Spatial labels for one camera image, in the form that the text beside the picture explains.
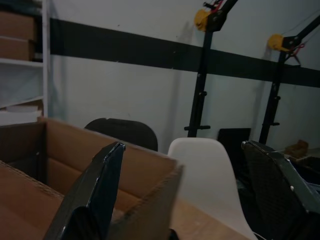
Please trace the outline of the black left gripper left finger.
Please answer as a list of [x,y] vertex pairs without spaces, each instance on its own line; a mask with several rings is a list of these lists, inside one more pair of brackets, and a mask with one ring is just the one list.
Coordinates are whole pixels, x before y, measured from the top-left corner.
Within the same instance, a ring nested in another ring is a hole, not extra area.
[[105,240],[112,220],[125,145],[103,147],[64,196],[46,240]]

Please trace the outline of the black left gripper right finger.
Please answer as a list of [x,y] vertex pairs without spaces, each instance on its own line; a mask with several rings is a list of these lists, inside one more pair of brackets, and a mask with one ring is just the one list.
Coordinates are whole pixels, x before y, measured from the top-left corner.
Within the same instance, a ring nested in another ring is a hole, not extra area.
[[300,175],[283,154],[256,141],[241,144],[256,202],[273,240],[320,238],[320,181]]

